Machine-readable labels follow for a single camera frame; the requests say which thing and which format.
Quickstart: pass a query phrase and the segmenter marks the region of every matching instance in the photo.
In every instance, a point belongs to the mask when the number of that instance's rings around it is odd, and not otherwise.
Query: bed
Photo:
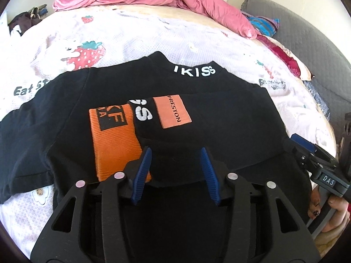
[[[257,9],[257,5],[263,5],[262,0],[246,0],[242,10],[279,18],[282,24],[291,17],[297,20],[291,13],[283,16],[283,10],[269,12],[273,9],[269,3],[266,1],[264,9]],[[340,114],[350,107],[336,107],[330,102],[332,98],[327,98],[331,111],[331,123],[328,122],[328,115],[304,84],[312,79],[310,69],[317,76],[318,81],[312,81],[317,91],[328,90],[318,83],[323,69],[288,42],[284,26],[277,35],[273,38],[280,43],[275,44],[283,44],[296,54],[300,77],[294,76],[262,42],[243,38],[191,11],[166,6],[102,5],[57,12],[30,28],[8,48],[1,64],[0,84],[6,86],[0,93],[0,120],[61,73],[121,64],[161,51],[170,62],[185,66],[214,60],[234,75],[266,88],[289,136],[297,133],[336,155]],[[294,38],[303,44],[301,36],[301,32],[296,33]],[[14,195],[0,205],[1,223],[27,257],[52,214],[54,191],[53,185],[42,187]]]

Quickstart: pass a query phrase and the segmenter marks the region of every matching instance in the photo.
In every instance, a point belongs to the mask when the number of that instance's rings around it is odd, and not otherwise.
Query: human hand
[[[316,186],[311,193],[310,207],[308,210],[310,219],[315,219],[321,213],[322,207],[320,206],[320,202],[321,195],[319,194],[319,186]],[[349,206],[349,203],[344,198],[339,198],[335,195],[329,197],[328,204],[331,208],[336,209],[336,212],[322,229],[323,233],[331,231],[342,224]]]

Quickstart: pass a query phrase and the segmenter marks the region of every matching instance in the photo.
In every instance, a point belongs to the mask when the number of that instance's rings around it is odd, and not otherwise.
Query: gray quilted cover
[[[271,0],[245,0],[241,10],[280,20],[273,38],[289,48],[315,75],[312,84],[329,106],[330,123],[339,143],[345,113],[351,112],[351,65],[345,56],[317,28]]]

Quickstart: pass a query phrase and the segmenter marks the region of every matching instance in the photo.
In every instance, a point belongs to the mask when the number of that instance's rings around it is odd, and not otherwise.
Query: blue striped pillow
[[[261,16],[254,17],[245,12],[242,12],[242,14],[250,21],[255,29],[259,30],[265,36],[272,37],[279,28],[279,19],[270,19]]]

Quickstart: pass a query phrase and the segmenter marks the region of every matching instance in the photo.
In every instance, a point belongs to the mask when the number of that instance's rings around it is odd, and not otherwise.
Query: green strawberry leaf
[[[102,42],[96,43],[95,41],[90,41],[90,42],[86,41],[86,42],[83,42],[81,47],[84,48],[84,49],[88,49],[88,48],[90,48],[90,49],[98,49],[98,47],[100,45],[102,45]]]

